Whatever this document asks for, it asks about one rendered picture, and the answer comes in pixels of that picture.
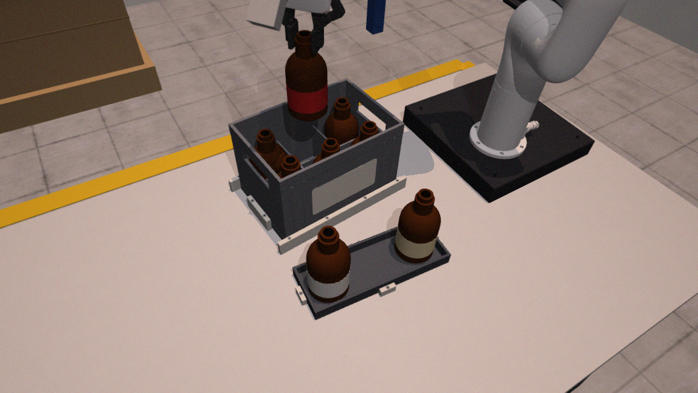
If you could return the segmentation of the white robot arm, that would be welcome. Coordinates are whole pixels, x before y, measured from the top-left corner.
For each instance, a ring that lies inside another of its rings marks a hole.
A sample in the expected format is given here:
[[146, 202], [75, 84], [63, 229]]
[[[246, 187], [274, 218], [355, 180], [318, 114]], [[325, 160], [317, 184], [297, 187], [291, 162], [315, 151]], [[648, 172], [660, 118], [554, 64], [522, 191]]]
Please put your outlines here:
[[[503, 56], [472, 145], [492, 158], [521, 155], [546, 82], [574, 78], [591, 60], [628, 0], [527, 0], [506, 26]], [[246, 21], [280, 30], [287, 0], [250, 0]], [[480, 125], [480, 126], [479, 126]], [[527, 126], [528, 125], [528, 126]], [[479, 128], [479, 129], [478, 129]]]

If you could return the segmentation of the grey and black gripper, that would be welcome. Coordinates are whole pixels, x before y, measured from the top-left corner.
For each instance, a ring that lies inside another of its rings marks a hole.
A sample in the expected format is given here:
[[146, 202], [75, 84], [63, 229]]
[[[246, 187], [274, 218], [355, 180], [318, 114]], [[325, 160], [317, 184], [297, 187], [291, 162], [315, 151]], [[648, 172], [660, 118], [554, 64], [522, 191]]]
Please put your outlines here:
[[[330, 11], [330, 6], [332, 11]], [[316, 54], [324, 45], [324, 27], [330, 22], [342, 18], [345, 14], [345, 9], [340, 0], [288, 0], [282, 22], [286, 29], [288, 49], [294, 48], [294, 38], [299, 31], [298, 20], [294, 18], [294, 9], [311, 12], [313, 20], [311, 53], [313, 54]]]

